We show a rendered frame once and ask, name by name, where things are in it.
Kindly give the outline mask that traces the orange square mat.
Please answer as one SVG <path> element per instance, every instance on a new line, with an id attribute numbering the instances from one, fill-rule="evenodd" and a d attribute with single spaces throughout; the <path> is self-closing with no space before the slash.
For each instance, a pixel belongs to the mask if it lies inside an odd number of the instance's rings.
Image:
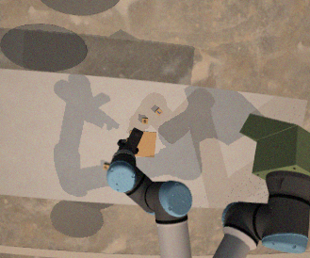
<path id="1" fill-rule="evenodd" d="M 156 132 L 143 132 L 138 145 L 139 152 L 135 156 L 155 157 Z"/>

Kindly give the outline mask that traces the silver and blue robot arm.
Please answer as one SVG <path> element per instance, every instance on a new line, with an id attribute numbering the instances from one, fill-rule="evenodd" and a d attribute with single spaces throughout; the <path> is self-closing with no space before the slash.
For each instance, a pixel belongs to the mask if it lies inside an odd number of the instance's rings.
<path id="1" fill-rule="evenodd" d="M 134 152 L 142 135 L 142 131 L 133 128 L 123 149 L 113 154 L 107 182 L 146 213 L 155 215 L 160 258 L 192 258 L 188 233 L 191 192 L 181 182 L 153 182 L 137 167 Z M 223 210 L 224 237 L 212 258 L 246 258 L 260 240 L 263 246 L 274 250 L 306 251 L 310 176 L 277 170 L 267 174 L 266 184 L 268 203 L 232 202 Z"/>

